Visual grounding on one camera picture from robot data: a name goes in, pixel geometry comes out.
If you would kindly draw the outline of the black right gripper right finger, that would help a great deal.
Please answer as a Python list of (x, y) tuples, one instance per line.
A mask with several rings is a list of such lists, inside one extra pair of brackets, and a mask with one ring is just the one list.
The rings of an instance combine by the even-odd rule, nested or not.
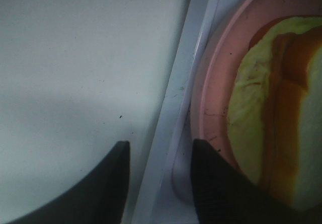
[(300, 212), (260, 190), (211, 144), (195, 139), (190, 178), (199, 223), (321, 223), (321, 205)]

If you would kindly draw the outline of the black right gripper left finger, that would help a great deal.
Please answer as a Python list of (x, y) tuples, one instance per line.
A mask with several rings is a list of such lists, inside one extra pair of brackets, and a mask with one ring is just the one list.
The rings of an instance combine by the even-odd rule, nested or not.
[(117, 142), (83, 179), (13, 223), (121, 223), (130, 182), (130, 143)]

